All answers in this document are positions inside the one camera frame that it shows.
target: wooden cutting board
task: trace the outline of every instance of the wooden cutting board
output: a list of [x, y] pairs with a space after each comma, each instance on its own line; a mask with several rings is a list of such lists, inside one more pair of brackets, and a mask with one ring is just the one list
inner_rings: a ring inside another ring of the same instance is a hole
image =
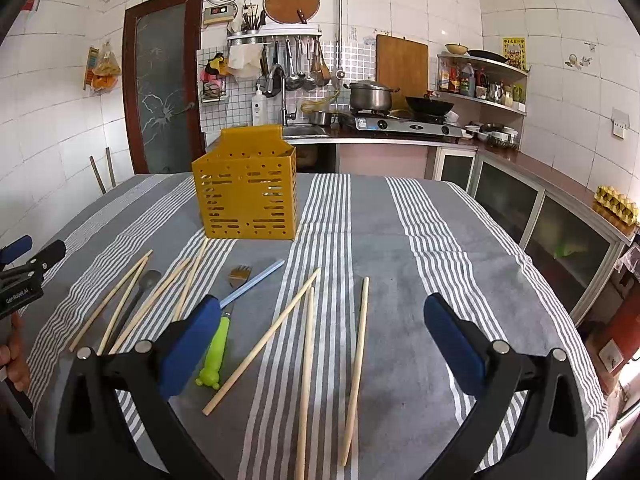
[[379, 34], [376, 37], [376, 81], [391, 89], [392, 108], [407, 110], [405, 96], [422, 97], [429, 89], [429, 47]]

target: black spoon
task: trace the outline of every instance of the black spoon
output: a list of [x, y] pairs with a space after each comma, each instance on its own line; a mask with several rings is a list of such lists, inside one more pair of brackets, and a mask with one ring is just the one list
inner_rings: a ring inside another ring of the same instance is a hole
[[160, 280], [160, 278], [162, 278], [162, 274], [158, 270], [154, 270], [154, 269], [150, 269], [147, 272], [145, 272], [142, 276], [140, 276], [140, 281], [138, 282], [138, 291], [136, 292], [136, 295], [133, 297], [133, 299], [129, 303], [129, 306], [125, 309], [125, 311], [122, 314], [120, 314], [120, 317], [118, 318], [118, 324], [111, 332], [111, 335], [109, 336], [109, 339], [107, 341], [107, 346], [104, 349], [106, 353], [108, 353], [109, 350], [111, 350], [111, 347], [116, 343], [118, 336], [120, 335], [120, 332], [122, 332], [122, 329], [124, 328], [125, 323], [129, 319], [129, 316], [131, 316], [131, 313], [133, 312], [136, 305], [140, 301], [140, 298], [142, 298], [143, 294], [146, 291], [153, 288], [155, 284]]

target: human hand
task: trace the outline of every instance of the human hand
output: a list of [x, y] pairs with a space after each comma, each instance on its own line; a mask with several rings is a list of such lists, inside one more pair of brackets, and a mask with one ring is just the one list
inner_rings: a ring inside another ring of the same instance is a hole
[[20, 314], [11, 314], [11, 324], [14, 329], [6, 345], [0, 345], [0, 368], [6, 365], [7, 377], [14, 384], [17, 391], [26, 390], [31, 384], [29, 365], [24, 354], [21, 329], [24, 321]]

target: wok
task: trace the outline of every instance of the wok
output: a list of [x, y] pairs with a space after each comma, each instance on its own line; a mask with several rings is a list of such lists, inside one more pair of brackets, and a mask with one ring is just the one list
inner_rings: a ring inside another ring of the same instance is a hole
[[452, 103], [431, 99], [428, 94], [425, 94], [424, 97], [406, 97], [406, 103], [417, 114], [435, 116], [446, 115], [453, 108]]

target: yellow poster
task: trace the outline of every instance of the yellow poster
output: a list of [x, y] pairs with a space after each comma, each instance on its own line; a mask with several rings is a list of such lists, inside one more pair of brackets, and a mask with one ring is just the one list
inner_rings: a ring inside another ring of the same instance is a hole
[[520, 70], [527, 69], [524, 38], [502, 38], [502, 55], [507, 58], [508, 65]]

